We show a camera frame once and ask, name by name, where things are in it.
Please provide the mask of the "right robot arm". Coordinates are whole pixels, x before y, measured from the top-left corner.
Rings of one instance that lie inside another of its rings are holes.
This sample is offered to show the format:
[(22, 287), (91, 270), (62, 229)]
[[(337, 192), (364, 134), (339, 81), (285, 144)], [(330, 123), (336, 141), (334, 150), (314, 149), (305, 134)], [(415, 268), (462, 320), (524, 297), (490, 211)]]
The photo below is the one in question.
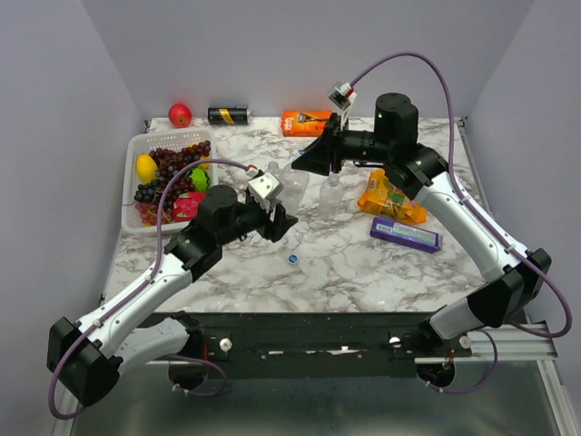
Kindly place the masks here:
[(380, 165), (395, 187), (436, 217), (462, 245), (486, 283), (421, 323), (419, 348), (436, 356), (463, 332), (509, 321), (537, 296), (551, 259), (546, 251), (530, 251), (509, 236), (474, 202), (446, 160), (419, 143), (418, 127), (419, 110), (406, 95), (383, 94), (376, 100), (373, 131), (345, 130), (333, 114), (291, 167), (327, 176), (340, 172), (347, 161)]

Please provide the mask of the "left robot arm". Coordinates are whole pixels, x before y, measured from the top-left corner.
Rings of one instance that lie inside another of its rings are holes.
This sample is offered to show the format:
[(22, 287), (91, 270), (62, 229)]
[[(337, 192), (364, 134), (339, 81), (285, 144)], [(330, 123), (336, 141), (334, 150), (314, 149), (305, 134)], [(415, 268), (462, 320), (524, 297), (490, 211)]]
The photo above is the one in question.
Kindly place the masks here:
[(211, 187), (196, 217), (159, 250), (155, 263), (100, 308), (72, 322), (63, 317), (49, 330), (46, 366), (50, 384), (61, 383), (89, 407), (103, 399), (130, 365), (165, 355), (194, 357), (201, 336), (183, 315), (158, 328), (140, 324), (163, 302), (196, 282), (221, 258), (224, 245), (256, 232), (273, 243), (297, 223), (279, 198), (281, 182), (269, 174), (248, 181), (245, 199), (228, 185)]

